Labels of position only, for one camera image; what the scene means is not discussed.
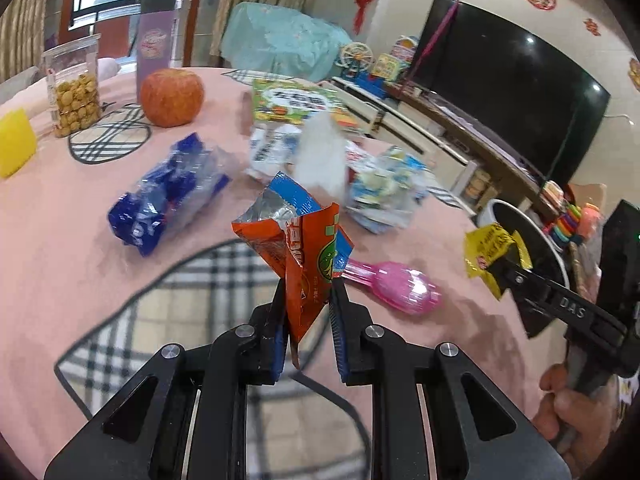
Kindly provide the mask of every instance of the pink plastic spoon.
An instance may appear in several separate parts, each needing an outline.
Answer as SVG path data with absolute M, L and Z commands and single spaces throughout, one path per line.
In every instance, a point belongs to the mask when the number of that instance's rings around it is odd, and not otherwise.
M 424 314 L 440 302 L 440 291 L 420 270 L 398 262 L 373 266 L 349 259 L 344 278 L 367 285 L 380 300 L 406 314 Z

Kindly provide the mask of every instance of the hand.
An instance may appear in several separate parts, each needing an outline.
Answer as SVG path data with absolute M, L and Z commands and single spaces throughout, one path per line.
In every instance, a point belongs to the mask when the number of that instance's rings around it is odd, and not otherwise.
M 609 381 L 595 400 L 566 387 L 564 365 L 553 365 L 540 378 L 540 389 L 548 392 L 540 402 L 532 423 L 547 440 L 560 430 L 560 420 L 577 431 L 571 447 L 562 455 L 573 478 L 578 478 L 607 445 L 615 428 L 617 383 Z

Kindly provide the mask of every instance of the teal cloth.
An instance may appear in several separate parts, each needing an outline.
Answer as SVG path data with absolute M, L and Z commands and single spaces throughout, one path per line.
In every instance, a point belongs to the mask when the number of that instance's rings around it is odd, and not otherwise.
M 239 70 L 259 70 L 317 82 L 326 78 L 349 35 L 298 10 L 242 2 L 234 7 L 220 44 Z

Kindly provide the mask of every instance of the apple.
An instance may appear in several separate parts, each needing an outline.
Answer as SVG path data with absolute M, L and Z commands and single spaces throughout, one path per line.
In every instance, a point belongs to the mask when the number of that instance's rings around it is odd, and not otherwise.
M 193 72 L 162 68 L 151 73 L 140 87 L 140 105 L 156 126 L 173 128 L 194 120 L 204 102 L 204 85 Z

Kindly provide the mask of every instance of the black tv screen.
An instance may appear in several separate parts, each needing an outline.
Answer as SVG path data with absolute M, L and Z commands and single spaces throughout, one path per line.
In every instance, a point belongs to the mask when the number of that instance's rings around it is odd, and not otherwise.
M 414 64 L 452 4 L 433 1 Z M 561 186 L 578 168 L 609 101 L 602 85 L 558 49 L 469 4 L 460 4 L 413 80 Z

